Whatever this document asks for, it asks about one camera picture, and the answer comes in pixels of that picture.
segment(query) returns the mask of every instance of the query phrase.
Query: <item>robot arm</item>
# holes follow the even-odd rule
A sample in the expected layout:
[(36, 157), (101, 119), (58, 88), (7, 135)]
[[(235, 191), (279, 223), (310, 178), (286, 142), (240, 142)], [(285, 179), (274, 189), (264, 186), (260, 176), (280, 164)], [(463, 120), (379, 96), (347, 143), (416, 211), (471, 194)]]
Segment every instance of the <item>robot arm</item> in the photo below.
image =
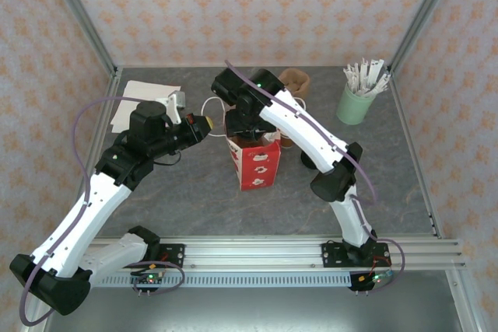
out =
[[(356, 194), (356, 178), (354, 165), (343, 156), (347, 153), (357, 162), (362, 154), (362, 149), (357, 143), (347, 145), (344, 141), (336, 138), (321, 126), (309, 113), (307, 113), (289, 91), (284, 89), (283, 84), (270, 72), (261, 69), (250, 80), (259, 88), (272, 94), (279, 102), (287, 104), (299, 115), (294, 115), (285, 107), (270, 100), (259, 93), (253, 87), (242, 81), (230, 69), (220, 73), (212, 84), (212, 91), (231, 106), (235, 106), (226, 114), (226, 129), (228, 136), (234, 134), (231, 131), (235, 124), (230, 123), (232, 117), (240, 123), (247, 124), (247, 132), (238, 131), (237, 135), (250, 139), (257, 139), (263, 131), (258, 129), (268, 128), (268, 124), (283, 130), (302, 150), (303, 161), (307, 160), (309, 165), (316, 167), (319, 174), (311, 182), (312, 191), (322, 200), (327, 201), (342, 229), (342, 237), (348, 250), (348, 255), (356, 260), (358, 265), (369, 262), (368, 253), (370, 237), (367, 235), (352, 202), (352, 196)], [(335, 147), (332, 148), (324, 139), (322, 134), (330, 137)], [(361, 211), (363, 221), (366, 219)], [(371, 231), (371, 226), (366, 223), (366, 228)]]
[[(90, 199), (81, 219), (74, 225), (84, 196), (41, 246), (30, 256), (18, 254), (10, 264), (23, 285), (33, 269), (42, 264), (30, 291), (60, 314), (74, 311), (91, 287), (109, 273), (142, 259), (155, 259), (159, 237), (140, 226), (131, 229), (118, 243), (88, 255), (85, 252), (112, 212), (153, 171), (155, 159), (199, 143), (212, 129), (211, 120), (193, 114), (175, 122), (162, 103), (141, 102), (130, 115), (126, 142), (124, 136), (118, 137), (97, 163), (90, 179)], [(71, 232), (47, 257), (71, 225)]]

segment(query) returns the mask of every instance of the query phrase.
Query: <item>white paper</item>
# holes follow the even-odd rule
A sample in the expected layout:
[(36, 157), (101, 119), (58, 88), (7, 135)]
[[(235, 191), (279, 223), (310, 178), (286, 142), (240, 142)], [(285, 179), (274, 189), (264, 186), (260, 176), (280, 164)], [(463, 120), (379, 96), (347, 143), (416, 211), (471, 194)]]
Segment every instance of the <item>white paper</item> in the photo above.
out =
[[(139, 81), (128, 81), (124, 88), (123, 96), (134, 97), (136, 99), (155, 100), (160, 97), (168, 97), (173, 91), (180, 91), (180, 86), (165, 86), (154, 83), (145, 83)], [(130, 114), (139, 103), (135, 101), (122, 100), (117, 107), (110, 124), (112, 124), (112, 132), (122, 132), (128, 130), (130, 125)]]

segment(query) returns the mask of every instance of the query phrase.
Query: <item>orange patterned wall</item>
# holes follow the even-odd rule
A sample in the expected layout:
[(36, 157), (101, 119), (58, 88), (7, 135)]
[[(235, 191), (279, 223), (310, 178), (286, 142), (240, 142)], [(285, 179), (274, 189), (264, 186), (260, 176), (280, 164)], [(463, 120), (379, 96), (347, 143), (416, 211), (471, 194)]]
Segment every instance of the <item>orange patterned wall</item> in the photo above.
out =
[(441, 0), (397, 74), (444, 234), (464, 240), (498, 326), (498, 3)]
[[(108, 78), (64, 0), (0, 0), (0, 18), (0, 330), (14, 331), (21, 286), (9, 263), (69, 210), (79, 182), (70, 124)], [(95, 120), (79, 125), (83, 155)]]
[(117, 65), (389, 61), (422, 0), (82, 0)]

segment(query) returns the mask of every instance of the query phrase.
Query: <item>cup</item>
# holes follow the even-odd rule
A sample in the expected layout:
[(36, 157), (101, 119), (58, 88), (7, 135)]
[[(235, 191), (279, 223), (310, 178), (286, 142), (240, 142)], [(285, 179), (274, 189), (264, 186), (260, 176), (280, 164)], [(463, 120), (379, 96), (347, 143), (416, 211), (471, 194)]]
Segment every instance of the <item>cup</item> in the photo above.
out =
[(284, 149), (292, 148), (294, 141), (280, 131), (280, 146)]
[(341, 101), (337, 106), (337, 118), (345, 124), (361, 124), (375, 96), (361, 97), (351, 92), (345, 85)]

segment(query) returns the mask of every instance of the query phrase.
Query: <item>pen holder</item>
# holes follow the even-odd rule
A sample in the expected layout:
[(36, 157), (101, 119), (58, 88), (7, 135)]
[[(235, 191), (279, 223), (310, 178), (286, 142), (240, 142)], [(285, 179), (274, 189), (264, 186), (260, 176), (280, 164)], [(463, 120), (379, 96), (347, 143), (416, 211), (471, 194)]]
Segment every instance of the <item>pen holder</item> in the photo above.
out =
[(375, 96), (361, 97), (351, 92), (345, 85), (341, 101), (337, 106), (337, 118), (345, 124), (361, 124)]

